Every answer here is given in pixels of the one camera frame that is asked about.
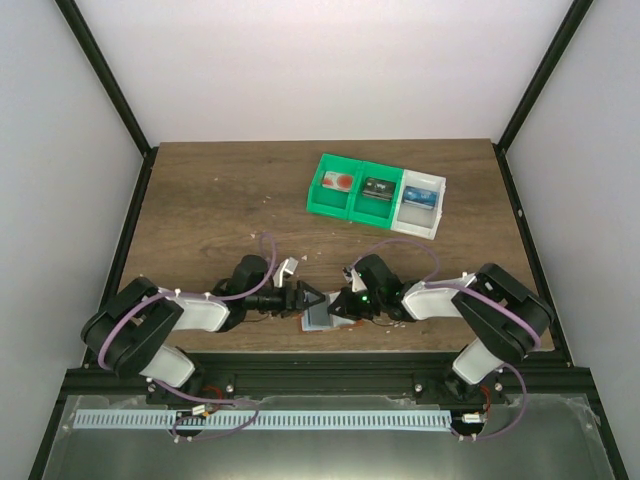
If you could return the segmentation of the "brown leather card holder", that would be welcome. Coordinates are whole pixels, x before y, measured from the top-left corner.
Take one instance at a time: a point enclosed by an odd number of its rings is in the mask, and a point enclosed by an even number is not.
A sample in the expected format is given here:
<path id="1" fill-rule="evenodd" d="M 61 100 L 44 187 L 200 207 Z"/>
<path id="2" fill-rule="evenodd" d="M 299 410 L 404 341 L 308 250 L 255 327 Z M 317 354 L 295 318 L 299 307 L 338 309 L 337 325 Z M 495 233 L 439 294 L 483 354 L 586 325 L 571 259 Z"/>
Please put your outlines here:
<path id="1" fill-rule="evenodd" d="M 332 330 L 353 329 L 364 325 L 363 320 L 350 320 L 347 318 L 330 315 L 329 305 L 338 297 L 337 292 L 326 295 L 323 304 L 318 304 L 305 310 L 299 319 L 299 330 L 301 333 L 318 333 Z"/>

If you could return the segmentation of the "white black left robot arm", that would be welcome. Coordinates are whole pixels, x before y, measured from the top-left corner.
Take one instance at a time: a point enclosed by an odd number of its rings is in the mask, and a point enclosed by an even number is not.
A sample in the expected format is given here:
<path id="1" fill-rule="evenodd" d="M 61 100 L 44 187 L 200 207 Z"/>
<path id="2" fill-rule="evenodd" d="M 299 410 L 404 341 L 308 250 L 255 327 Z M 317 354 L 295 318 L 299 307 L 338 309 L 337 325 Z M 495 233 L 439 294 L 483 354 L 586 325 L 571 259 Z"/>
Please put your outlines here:
<path id="1" fill-rule="evenodd" d="M 183 350 L 167 344 L 169 335 L 224 333 L 250 311 L 284 318 L 323 304 L 324 293 L 289 280 L 296 268 L 292 257 L 276 264 L 246 255 L 229 278 L 203 294 L 160 288 L 139 277 L 86 322 L 81 339 L 99 366 L 118 378 L 144 376 L 193 395 L 202 384 L 200 368 Z"/>

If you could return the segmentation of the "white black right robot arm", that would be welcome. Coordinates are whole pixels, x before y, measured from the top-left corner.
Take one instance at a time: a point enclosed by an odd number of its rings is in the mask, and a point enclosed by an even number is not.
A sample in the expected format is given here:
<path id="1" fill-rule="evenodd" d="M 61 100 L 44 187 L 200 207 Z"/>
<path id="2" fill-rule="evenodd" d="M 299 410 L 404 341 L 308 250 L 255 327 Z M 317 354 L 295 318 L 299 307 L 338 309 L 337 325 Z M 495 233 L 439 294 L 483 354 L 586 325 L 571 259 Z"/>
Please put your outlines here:
<path id="1" fill-rule="evenodd" d="M 350 320 L 385 314 L 398 322 L 462 318 L 476 338 L 444 376 L 450 394 L 462 399 L 497 369 L 524 360 L 541 346 L 554 321 L 548 303 L 494 263 L 446 281 L 403 282 L 376 254 L 347 270 L 349 285 L 328 313 Z"/>

